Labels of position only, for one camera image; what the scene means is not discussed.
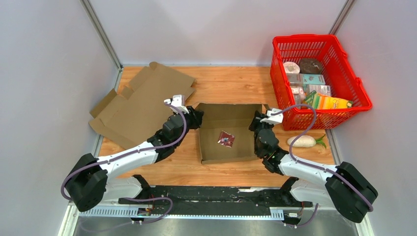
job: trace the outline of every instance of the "gray wall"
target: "gray wall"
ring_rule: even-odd
[[[342,158],[379,191],[376,236],[415,235],[417,2],[359,0],[338,37],[374,108],[335,129]]]
[[[345,0],[91,0],[123,64],[270,65],[272,39],[327,33]]]
[[[60,184],[92,151],[117,70],[77,0],[0,3],[0,235],[56,235]]]

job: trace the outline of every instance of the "white roll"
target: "white roll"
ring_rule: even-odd
[[[292,61],[284,62],[285,73],[298,74],[300,69],[297,63]]]

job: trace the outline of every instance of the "wooden table surface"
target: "wooden table surface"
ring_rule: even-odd
[[[119,89],[141,70],[142,67],[125,67]],[[187,105],[205,103],[261,103],[277,107],[275,94],[269,76],[269,67],[174,67],[196,78],[193,95]],[[281,125],[274,127],[279,145],[288,150],[287,139],[300,131],[284,131]],[[308,134],[318,138],[324,130],[312,130]],[[196,148],[196,131],[190,130],[175,153],[167,159],[153,165],[142,166],[120,177],[142,175],[150,185],[200,185],[200,186],[257,186],[280,187],[287,176],[268,172],[261,160],[234,163],[202,165]],[[315,145],[311,148],[294,148],[294,154],[300,157],[334,164],[333,157],[325,138],[327,149]],[[107,138],[103,139],[100,155],[111,155],[122,151],[119,145]]]

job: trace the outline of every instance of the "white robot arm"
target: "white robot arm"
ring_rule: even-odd
[[[165,100],[174,114],[162,125],[162,129],[140,145],[98,158],[94,158],[91,153],[83,155],[64,180],[62,195],[72,200],[81,212],[93,208],[101,201],[137,197],[142,191],[140,178],[116,177],[140,166],[164,160],[174,153],[190,129],[201,126],[204,113],[195,111],[191,106],[185,107],[184,101],[182,95]]]
[[[140,197],[147,185],[141,176],[116,177],[164,160],[174,153],[190,129],[201,127],[204,113],[185,107],[182,95],[164,102],[174,114],[145,142],[109,156],[94,158],[89,153],[80,158],[61,186],[62,195],[72,200],[79,211],[87,211],[101,201]],[[347,162],[325,165],[281,149],[272,128],[282,119],[279,109],[266,114],[256,112],[249,126],[254,132],[255,154],[265,167],[272,173],[291,176],[281,187],[282,197],[289,203],[314,202],[335,207],[347,219],[361,222],[372,211],[372,203],[378,196],[376,189]]]
[[[283,119],[281,110],[255,113],[249,130],[254,132],[255,154],[272,173],[290,176],[281,187],[288,201],[314,202],[335,207],[347,219],[360,223],[372,211],[377,190],[350,163],[325,165],[292,155],[278,146],[272,128]]]

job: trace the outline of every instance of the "basket handle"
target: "basket handle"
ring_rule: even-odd
[[[360,79],[360,77],[355,77],[355,79],[356,79],[356,83],[358,85],[361,85],[362,86],[362,80]]]
[[[290,37],[320,37],[322,35],[318,35],[318,34],[313,34],[313,33],[307,33],[307,34],[293,34]]]

